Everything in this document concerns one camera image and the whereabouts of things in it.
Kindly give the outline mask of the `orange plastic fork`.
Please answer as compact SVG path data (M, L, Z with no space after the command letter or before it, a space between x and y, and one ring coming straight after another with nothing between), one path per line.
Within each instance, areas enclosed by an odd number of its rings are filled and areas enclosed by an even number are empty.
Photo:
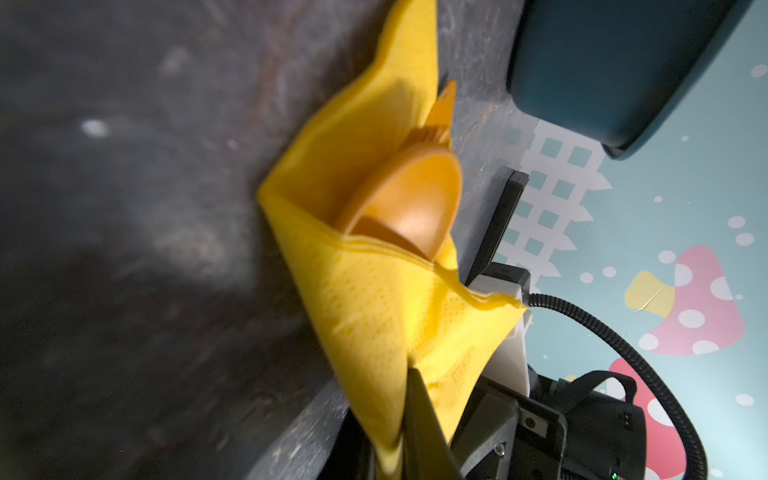
M438 125L413 129L406 136L399 149L406 150L422 144L450 148L450 128L444 125Z

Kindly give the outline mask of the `orange plastic knife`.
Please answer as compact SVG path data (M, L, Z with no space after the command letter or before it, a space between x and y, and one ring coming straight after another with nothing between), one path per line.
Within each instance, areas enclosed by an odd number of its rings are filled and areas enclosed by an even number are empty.
M452 142L451 131L456 92L457 82L449 80L438 95L424 124L434 142L448 147L451 146Z

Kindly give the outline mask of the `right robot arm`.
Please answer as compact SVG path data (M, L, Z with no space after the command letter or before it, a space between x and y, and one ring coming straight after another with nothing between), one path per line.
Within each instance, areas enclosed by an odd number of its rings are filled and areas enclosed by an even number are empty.
M483 379L475 387L451 450L466 479L642 479L648 423L635 405L647 387L683 448L683 476L705 479L708 459L685 410L650 364L580 307L532 294L532 307L558 312L590 330L630 368L588 372L573 381L535 378L525 397Z

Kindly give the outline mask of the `yellow paper napkin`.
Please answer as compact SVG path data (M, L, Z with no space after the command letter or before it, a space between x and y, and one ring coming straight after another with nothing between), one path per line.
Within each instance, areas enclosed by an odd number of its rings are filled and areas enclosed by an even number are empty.
M396 2L373 63L303 127L257 193L387 478L401 470L408 368L424 376L441 434L451 439L482 370L525 311L513 297L464 286L449 235L427 260L333 226L364 181L426 125L437 53L436 4Z

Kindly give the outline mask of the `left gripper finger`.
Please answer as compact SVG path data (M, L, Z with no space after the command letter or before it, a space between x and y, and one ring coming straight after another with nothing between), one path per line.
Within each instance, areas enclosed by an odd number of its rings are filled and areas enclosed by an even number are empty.
M404 478L461 479L425 383L417 369L407 372L404 409Z

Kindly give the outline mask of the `orange plastic spoon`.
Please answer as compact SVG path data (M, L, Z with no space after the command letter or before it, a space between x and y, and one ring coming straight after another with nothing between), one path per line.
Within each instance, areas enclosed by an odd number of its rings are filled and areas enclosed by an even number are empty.
M461 166L450 148L407 147L361 184L334 227L344 234L380 239L433 261L455 221L462 184Z

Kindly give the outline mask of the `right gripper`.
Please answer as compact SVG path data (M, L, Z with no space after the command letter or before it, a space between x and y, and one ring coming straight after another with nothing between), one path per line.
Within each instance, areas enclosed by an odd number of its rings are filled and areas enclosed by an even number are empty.
M559 479L566 435L560 412L482 377L451 450L465 479Z

